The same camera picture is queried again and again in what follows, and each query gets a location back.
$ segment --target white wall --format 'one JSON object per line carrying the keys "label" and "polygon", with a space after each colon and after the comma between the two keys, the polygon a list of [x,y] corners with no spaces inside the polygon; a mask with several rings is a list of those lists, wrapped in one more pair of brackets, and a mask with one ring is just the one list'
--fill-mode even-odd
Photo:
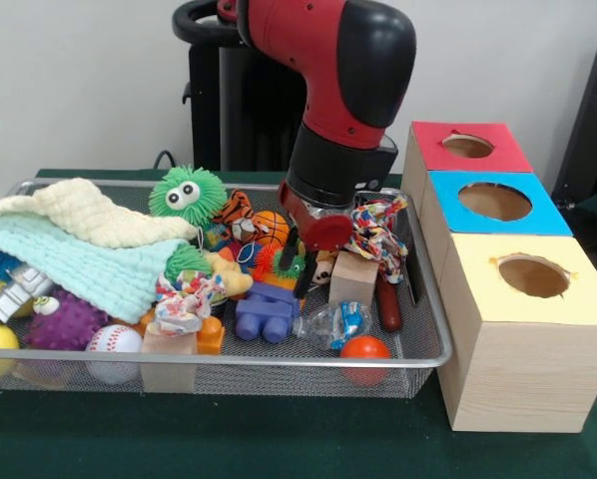
{"label": "white wall", "polygon": [[[0,193],[42,167],[191,156],[187,45],[170,25],[182,2],[0,0]],[[505,122],[550,188],[597,46],[597,0],[387,3],[418,34],[389,129],[401,150],[414,119]]]}

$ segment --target stacked boxes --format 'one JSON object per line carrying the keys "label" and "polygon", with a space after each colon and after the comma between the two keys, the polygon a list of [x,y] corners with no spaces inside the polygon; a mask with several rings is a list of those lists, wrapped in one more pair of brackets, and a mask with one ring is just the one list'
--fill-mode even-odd
{"label": "stacked boxes", "polygon": [[597,394],[597,272],[504,125],[414,123],[409,193],[454,339],[454,430],[578,432]]}

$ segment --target wire basket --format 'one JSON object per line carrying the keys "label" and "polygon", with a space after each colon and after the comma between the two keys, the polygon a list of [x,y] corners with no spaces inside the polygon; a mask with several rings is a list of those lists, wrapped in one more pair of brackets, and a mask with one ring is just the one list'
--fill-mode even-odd
{"label": "wire basket", "polygon": [[[56,181],[23,182],[10,194],[31,195]],[[117,205],[143,213],[148,211],[148,197],[154,183],[95,183]],[[245,191],[255,211],[282,213],[275,186],[227,185],[227,188]],[[363,195],[368,199],[390,199],[399,193],[385,189]],[[397,289],[403,328],[396,333],[383,331],[374,301],[369,333],[389,347],[391,359],[339,358],[334,351],[321,351],[294,336],[276,345],[262,339],[243,341],[234,334],[235,304],[229,301],[216,311],[226,328],[220,355],[0,349],[0,366],[4,367],[4,361],[10,361],[12,366],[9,373],[0,377],[0,389],[152,392],[143,380],[151,375],[179,383],[178,387],[166,387],[159,392],[411,398],[431,370],[449,359],[452,348],[429,257],[412,208],[398,214],[394,232],[409,249],[405,281]],[[327,303],[327,298],[328,286],[312,290],[302,314],[309,315]],[[19,338],[25,335],[29,323],[29,318],[8,321]],[[93,367],[125,371],[134,379],[120,384],[101,382],[90,374]],[[360,385],[363,381],[350,380],[363,375],[369,378],[379,375],[382,380],[375,385]]]}

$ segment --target circular hole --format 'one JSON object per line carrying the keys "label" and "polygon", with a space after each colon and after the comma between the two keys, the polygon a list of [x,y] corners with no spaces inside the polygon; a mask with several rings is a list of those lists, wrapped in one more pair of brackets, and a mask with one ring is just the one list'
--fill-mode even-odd
{"label": "circular hole", "polygon": [[507,284],[530,296],[557,296],[569,287],[569,273],[543,257],[509,256],[498,262],[498,271]]}
{"label": "circular hole", "polygon": [[474,183],[458,193],[466,208],[484,217],[503,222],[525,218],[531,212],[531,202],[518,190],[495,183]]}
{"label": "circular hole", "polygon": [[442,146],[450,153],[463,158],[485,158],[494,151],[494,146],[487,140],[457,133],[445,138]]}

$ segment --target baseball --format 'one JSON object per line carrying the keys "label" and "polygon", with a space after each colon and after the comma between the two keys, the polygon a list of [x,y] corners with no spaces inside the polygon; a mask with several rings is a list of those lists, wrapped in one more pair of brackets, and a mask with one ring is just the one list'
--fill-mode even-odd
{"label": "baseball", "polygon": [[[141,352],[143,338],[134,329],[112,324],[99,329],[86,347],[92,352]],[[115,385],[128,382],[139,375],[139,364],[132,362],[89,362],[88,371],[101,382]]]}

